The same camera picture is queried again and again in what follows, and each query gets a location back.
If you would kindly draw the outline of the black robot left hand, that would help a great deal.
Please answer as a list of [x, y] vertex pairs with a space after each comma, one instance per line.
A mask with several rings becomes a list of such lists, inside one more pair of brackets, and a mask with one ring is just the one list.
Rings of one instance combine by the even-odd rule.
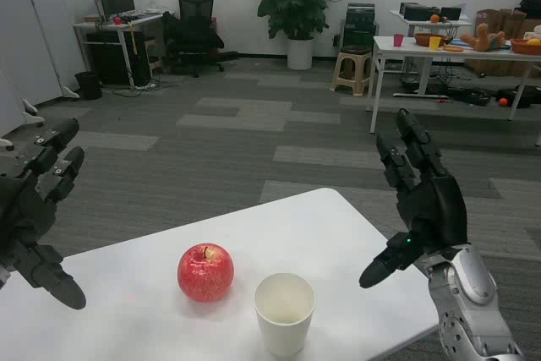
[[61, 156], [78, 132], [77, 119], [62, 121], [38, 134], [1, 172], [1, 285], [17, 271], [71, 309], [86, 306], [85, 294], [63, 270], [63, 256], [39, 241], [54, 225], [57, 204], [73, 190], [84, 162], [79, 146]]

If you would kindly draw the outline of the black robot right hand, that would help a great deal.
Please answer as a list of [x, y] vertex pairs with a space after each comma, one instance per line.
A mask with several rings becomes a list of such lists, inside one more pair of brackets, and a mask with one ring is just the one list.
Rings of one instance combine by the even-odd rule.
[[396, 125], [406, 146], [402, 154], [383, 134], [376, 147], [385, 179], [396, 190], [396, 208], [407, 227], [386, 243], [359, 278], [371, 288], [394, 271], [406, 270], [424, 254], [462, 245], [467, 239], [467, 210], [459, 184], [442, 163], [440, 149], [417, 118], [402, 108]]

